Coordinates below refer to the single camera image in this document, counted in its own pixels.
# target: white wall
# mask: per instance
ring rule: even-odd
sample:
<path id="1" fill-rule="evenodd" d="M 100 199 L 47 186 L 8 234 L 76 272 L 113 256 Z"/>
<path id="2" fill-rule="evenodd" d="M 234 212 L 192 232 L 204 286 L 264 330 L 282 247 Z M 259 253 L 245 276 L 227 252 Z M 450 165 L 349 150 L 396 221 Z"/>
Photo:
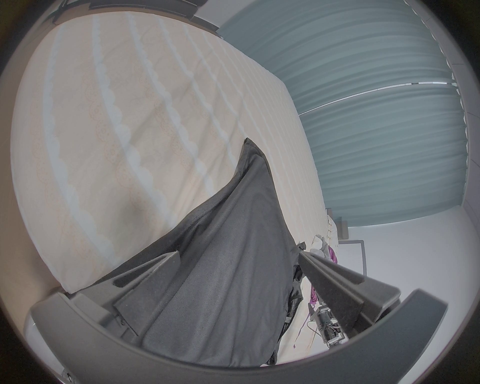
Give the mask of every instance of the white wall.
<path id="1" fill-rule="evenodd" d="M 442 352 L 475 299 L 480 288 L 480 239 L 462 207 L 348 230 L 350 240 L 365 241 L 368 276 L 400 288 L 401 300 L 421 288 L 448 303 L 430 345 L 400 381 L 412 383 Z"/>
<path id="2" fill-rule="evenodd" d="M 208 0 L 195 16 L 221 27 L 226 21 L 255 0 Z"/>

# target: black cloth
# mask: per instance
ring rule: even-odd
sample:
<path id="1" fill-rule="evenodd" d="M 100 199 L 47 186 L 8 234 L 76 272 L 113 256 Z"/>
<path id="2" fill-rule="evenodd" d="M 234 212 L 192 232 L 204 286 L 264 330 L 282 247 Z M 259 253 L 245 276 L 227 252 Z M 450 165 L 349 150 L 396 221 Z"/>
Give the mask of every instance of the black cloth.
<path id="1" fill-rule="evenodd" d="M 178 272 L 136 343 L 210 366 L 274 363 L 302 299 L 302 274 L 268 162 L 250 139 L 223 189 L 102 280 L 175 250 Z"/>

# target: curtain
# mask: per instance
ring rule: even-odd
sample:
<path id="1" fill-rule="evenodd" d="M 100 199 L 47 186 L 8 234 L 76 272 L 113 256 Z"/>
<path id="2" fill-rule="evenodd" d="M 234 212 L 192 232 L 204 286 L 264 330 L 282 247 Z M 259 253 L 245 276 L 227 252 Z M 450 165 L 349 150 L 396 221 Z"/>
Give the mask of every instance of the curtain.
<path id="1" fill-rule="evenodd" d="M 257 0 L 218 33 L 287 86 L 335 217 L 375 225 L 461 204 L 460 96 L 402 0 Z"/>

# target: teal curtain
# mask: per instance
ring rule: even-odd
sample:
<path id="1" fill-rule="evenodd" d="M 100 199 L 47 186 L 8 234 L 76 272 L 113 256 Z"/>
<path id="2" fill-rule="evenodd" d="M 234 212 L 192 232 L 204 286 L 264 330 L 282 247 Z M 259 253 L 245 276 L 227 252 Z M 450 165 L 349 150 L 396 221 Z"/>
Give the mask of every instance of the teal curtain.
<path id="1" fill-rule="evenodd" d="M 287 86 L 335 217 L 374 225 L 461 204 L 460 96 L 402 0 L 257 0 L 218 33 Z"/>

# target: bed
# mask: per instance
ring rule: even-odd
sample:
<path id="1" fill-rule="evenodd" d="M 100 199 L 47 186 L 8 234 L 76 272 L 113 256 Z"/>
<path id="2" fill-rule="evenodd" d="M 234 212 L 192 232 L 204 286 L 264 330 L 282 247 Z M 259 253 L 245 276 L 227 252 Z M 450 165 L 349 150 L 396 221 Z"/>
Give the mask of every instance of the bed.
<path id="1" fill-rule="evenodd" d="M 35 50 L 15 102 L 12 178 L 28 234 L 67 292 L 88 287 L 226 185 L 245 138 L 269 161 L 294 240 L 327 238 L 310 147 L 278 78 L 168 17 L 67 21 Z M 310 287 L 279 362 L 308 353 L 293 344 Z"/>

